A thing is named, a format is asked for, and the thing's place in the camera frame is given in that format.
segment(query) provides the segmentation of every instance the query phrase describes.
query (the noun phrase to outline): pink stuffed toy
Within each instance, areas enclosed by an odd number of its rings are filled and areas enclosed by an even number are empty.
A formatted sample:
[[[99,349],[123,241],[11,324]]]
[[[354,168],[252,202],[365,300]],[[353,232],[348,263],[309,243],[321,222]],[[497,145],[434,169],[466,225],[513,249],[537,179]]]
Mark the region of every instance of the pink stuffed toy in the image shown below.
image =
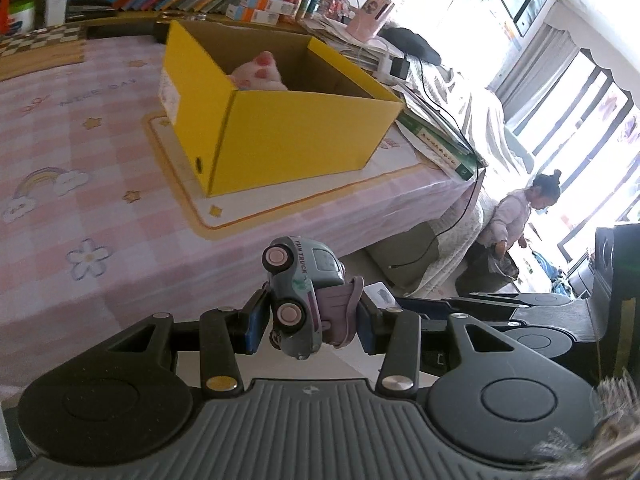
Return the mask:
[[[271,52],[261,52],[249,63],[240,65],[229,76],[241,90],[286,90]]]

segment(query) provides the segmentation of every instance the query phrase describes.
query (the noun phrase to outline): pink box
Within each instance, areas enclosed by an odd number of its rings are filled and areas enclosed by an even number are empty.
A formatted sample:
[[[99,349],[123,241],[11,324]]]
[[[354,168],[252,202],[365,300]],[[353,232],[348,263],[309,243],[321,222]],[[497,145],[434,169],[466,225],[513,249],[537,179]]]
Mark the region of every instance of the pink box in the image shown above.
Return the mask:
[[[394,3],[391,0],[367,0],[357,10],[346,30],[356,40],[365,43],[382,28],[393,8]]]

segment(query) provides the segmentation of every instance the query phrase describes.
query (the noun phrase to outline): flower print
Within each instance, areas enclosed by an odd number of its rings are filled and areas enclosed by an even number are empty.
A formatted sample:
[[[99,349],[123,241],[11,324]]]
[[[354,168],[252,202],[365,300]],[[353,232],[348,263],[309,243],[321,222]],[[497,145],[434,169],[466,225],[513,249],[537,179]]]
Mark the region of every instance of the flower print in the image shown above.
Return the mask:
[[[73,265],[71,267],[71,277],[78,282],[82,280],[87,273],[94,278],[101,276],[107,270],[104,263],[109,256],[111,250],[107,247],[96,247],[91,238],[82,240],[80,247],[76,251],[69,251],[66,254],[66,260]]]

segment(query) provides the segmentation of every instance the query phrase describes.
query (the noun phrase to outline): pink jacket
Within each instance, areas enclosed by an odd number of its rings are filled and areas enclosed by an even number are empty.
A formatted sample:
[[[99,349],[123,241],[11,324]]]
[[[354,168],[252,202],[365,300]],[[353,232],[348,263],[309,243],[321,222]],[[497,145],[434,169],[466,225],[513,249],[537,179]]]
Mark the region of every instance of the pink jacket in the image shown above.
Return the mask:
[[[479,244],[490,247],[502,240],[507,240],[507,248],[510,248],[518,241],[531,215],[531,206],[524,191],[524,189],[512,191],[500,201],[489,220],[489,225],[478,237]]]

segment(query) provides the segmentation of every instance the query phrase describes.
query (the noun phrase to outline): cloud print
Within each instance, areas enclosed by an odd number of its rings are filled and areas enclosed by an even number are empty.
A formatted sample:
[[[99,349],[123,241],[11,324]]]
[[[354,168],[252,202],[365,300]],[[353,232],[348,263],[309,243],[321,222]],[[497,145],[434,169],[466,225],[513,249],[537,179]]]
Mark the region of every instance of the cloud print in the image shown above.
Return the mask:
[[[34,207],[36,207],[36,201],[33,198],[28,196],[14,198],[7,204],[4,213],[2,213],[2,220],[4,220],[4,223],[10,224],[15,219],[26,215]]]
[[[53,183],[53,191],[58,196],[67,194],[82,184],[89,182],[89,175],[81,171],[71,170],[59,175]]]

